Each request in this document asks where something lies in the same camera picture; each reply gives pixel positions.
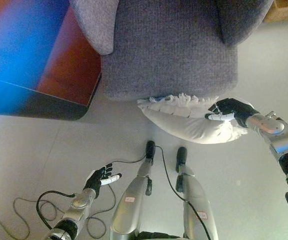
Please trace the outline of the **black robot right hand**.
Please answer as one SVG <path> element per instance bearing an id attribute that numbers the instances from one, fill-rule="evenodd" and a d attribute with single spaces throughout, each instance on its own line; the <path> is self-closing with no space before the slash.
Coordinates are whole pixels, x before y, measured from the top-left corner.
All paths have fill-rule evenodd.
<path id="1" fill-rule="evenodd" d="M 225 98 L 214 103 L 205 118 L 208 120 L 232 120 L 235 119 L 242 128 L 247 128 L 246 120 L 259 112 L 252 105 L 238 101 L 234 98 Z"/>

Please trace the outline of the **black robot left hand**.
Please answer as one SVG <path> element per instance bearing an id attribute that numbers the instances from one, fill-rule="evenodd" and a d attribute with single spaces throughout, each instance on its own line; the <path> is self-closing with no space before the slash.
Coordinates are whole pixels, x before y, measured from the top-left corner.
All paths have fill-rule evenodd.
<path id="1" fill-rule="evenodd" d="M 111 163 L 101 167 L 100 169 L 93 170 L 88 176 L 83 190 L 92 189 L 96 194 L 96 199 L 99 196 L 101 186 L 113 183 L 122 177 L 121 173 L 112 174 L 112 170 L 113 165 Z"/>

